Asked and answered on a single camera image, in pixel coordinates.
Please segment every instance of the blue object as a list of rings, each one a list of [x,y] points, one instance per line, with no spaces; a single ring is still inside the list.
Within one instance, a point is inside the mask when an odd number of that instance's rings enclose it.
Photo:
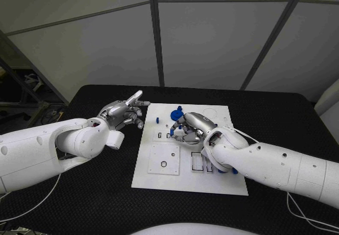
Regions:
[[[183,116],[183,112],[182,112],[182,106],[177,107],[176,110],[172,111],[170,113],[170,118],[173,121],[177,121],[177,119]]]
[[[232,168],[232,172],[234,172],[234,175],[236,175],[236,174],[238,174],[238,171],[236,171],[236,169],[235,169],[235,168]]]

